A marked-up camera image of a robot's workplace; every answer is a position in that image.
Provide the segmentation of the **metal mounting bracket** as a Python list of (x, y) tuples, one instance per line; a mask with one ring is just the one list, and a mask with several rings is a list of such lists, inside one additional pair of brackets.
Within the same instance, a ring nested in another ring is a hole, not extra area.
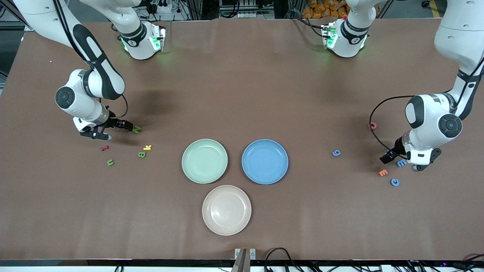
[(256, 249), (235, 249), (235, 262), (231, 272), (250, 272), (252, 260), (256, 260)]

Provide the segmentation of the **blue plate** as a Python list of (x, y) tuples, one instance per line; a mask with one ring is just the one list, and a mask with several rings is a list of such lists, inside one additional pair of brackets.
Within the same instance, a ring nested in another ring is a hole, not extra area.
[(244, 174), (254, 183), (275, 184), (285, 177), (289, 156), (285, 148), (271, 139), (258, 139), (247, 145), (241, 158)]

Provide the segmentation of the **pale green plate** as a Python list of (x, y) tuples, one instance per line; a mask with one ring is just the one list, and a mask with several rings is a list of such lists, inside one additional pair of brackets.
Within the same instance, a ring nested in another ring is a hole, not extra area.
[(185, 149), (181, 165), (189, 180), (196, 184), (211, 184), (225, 173), (228, 153), (218, 141), (202, 138)]

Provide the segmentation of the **pale pink plate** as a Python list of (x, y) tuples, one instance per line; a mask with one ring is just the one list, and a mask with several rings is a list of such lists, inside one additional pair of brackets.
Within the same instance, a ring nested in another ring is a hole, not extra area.
[(202, 205), (204, 223), (213, 233), (232, 236), (245, 229), (251, 219), (252, 204), (244, 190), (221, 185), (211, 190)]

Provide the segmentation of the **aluminium frame bar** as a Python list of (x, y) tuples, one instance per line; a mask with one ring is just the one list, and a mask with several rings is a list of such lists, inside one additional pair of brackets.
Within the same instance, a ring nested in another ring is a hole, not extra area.
[(33, 31), (31, 0), (0, 0), (0, 31)]

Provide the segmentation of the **power strip with plugs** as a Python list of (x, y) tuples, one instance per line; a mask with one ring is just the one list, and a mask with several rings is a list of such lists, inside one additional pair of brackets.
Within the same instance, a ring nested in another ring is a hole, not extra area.
[(142, 0), (149, 14), (171, 13), (176, 6), (171, 0)]

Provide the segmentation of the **pile of orange objects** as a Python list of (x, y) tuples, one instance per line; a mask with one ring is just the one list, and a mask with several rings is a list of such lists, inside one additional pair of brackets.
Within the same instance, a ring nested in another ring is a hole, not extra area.
[(343, 18), (349, 14), (351, 7), (345, 0), (306, 0), (301, 11), (303, 19), (321, 19), (325, 17)]

